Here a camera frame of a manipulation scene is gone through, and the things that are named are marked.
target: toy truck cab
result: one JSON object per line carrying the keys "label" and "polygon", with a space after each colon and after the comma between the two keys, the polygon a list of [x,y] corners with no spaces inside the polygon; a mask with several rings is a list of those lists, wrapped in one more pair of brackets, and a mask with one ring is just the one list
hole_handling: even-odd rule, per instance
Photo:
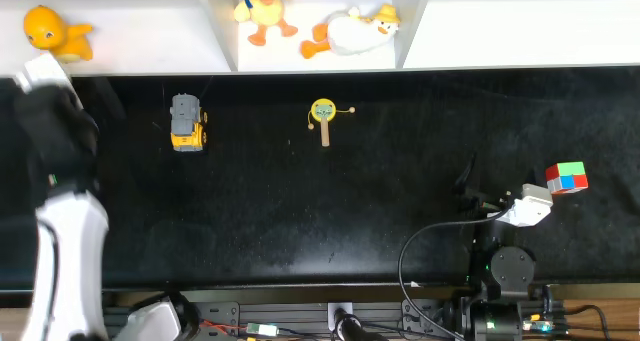
{"label": "toy truck cab", "polygon": [[172,99],[171,143],[180,152],[202,151],[207,144],[207,113],[200,100],[191,95],[176,95]]}

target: black table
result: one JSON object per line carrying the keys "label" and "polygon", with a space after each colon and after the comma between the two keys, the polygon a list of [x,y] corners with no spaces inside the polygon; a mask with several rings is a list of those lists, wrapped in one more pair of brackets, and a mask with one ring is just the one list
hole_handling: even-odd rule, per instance
{"label": "black table", "polygon": [[[460,218],[451,187],[474,151],[472,182],[489,193],[517,190],[534,167],[585,163],[590,188],[518,230],[537,282],[639,281],[639,70],[111,78],[120,121],[76,79],[102,133],[104,287],[394,282],[411,233]],[[30,289],[28,141],[2,90],[0,289]],[[171,147],[177,93],[209,112],[206,154]],[[330,148],[306,125],[321,97],[356,107],[330,123]],[[471,227],[424,235],[407,279],[464,283],[471,241]]]}

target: colorful cube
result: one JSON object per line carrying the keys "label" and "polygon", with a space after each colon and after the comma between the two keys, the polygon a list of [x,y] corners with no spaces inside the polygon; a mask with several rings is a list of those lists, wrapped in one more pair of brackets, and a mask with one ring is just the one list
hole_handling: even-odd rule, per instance
{"label": "colorful cube", "polygon": [[589,188],[582,162],[564,162],[549,167],[546,171],[547,186],[552,195],[575,193]]}

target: yellow hat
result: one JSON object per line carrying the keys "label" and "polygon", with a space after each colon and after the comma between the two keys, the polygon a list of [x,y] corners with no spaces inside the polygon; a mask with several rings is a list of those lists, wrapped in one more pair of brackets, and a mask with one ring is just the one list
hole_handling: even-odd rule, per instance
{"label": "yellow hat", "polygon": [[380,12],[373,18],[382,22],[400,23],[400,19],[396,16],[396,8],[389,4],[382,5]]}

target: yellow toy truck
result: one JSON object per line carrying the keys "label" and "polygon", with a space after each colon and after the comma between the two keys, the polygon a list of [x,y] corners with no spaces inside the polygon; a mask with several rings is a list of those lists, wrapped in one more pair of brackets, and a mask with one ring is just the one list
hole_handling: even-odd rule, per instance
{"label": "yellow toy truck", "polygon": [[207,144],[207,113],[200,107],[200,100],[191,95],[176,95],[172,99],[171,143],[179,152],[202,151]]}

